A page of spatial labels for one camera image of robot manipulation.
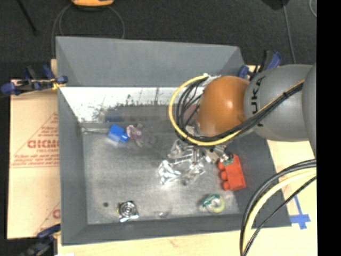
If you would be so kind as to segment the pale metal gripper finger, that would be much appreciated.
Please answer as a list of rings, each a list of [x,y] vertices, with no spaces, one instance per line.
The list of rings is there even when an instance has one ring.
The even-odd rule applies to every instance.
[[[168,153],[170,159],[190,158],[193,155],[193,147],[182,140],[175,140]]]
[[[183,183],[194,183],[205,173],[203,162],[192,163],[183,175]]]

